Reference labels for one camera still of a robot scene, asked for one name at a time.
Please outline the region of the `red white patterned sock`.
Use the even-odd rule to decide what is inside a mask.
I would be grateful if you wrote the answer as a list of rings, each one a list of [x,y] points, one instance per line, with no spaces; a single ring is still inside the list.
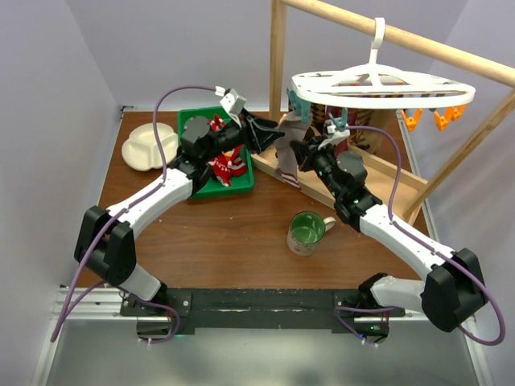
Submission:
[[[223,152],[208,162],[215,175],[215,179],[223,187],[230,187],[232,177],[240,177],[248,171],[248,166],[241,157],[243,146]]]

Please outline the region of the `red white striped sock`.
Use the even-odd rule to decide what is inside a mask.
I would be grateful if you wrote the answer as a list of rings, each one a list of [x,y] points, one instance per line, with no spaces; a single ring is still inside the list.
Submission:
[[[215,114],[213,118],[208,120],[211,130],[218,132],[225,127],[225,121],[218,115]]]

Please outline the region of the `argyle brown sock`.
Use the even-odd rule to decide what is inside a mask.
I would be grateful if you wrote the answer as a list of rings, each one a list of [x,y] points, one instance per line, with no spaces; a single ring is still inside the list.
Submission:
[[[311,124],[310,127],[318,133],[323,133],[324,122],[326,121],[326,106],[311,103]]]

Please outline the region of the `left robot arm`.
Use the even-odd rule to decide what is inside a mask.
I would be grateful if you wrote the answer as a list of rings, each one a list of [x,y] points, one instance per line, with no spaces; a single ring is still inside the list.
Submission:
[[[139,307],[148,315],[161,314],[167,305],[165,285],[138,264],[136,239],[165,211],[207,183],[212,176],[212,160],[238,146],[260,154],[283,137],[277,125],[247,111],[218,131],[206,117],[190,118],[177,155],[162,177],[108,209],[93,206],[86,211],[74,252],[80,267],[138,297]]]

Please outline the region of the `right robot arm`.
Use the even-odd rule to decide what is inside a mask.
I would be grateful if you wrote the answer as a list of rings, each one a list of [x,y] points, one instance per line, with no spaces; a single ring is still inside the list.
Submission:
[[[301,171],[312,171],[334,198],[341,221],[373,238],[401,258],[418,280],[378,274],[360,288],[360,310],[378,315],[386,307],[415,310],[441,331],[451,332],[488,300],[479,260],[470,250],[456,252],[423,235],[397,216],[365,186],[367,170],[352,151],[335,154],[320,138],[292,141]]]

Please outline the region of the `maroon sock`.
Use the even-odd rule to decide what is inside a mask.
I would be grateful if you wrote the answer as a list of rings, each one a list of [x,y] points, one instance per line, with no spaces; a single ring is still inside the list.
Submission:
[[[346,119],[347,125],[354,126],[356,124],[357,112],[358,109],[342,108],[340,117]]]

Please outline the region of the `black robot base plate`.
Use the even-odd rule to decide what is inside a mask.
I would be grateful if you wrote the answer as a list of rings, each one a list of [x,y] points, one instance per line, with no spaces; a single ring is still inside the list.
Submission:
[[[199,329],[299,329],[385,337],[388,318],[401,310],[365,305],[356,289],[169,289],[163,298],[174,309],[148,306],[133,294],[122,295],[121,315],[136,317],[142,338],[161,338],[178,327],[180,335]],[[374,309],[374,312],[362,310]]]

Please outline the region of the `white round clip hanger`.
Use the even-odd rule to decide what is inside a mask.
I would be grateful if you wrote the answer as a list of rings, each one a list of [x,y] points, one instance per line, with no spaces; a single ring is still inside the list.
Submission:
[[[304,72],[289,89],[305,101],[354,109],[441,109],[467,105],[476,89],[468,84],[379,64],[385,20],[375,19],[369,60],[339,71]]]

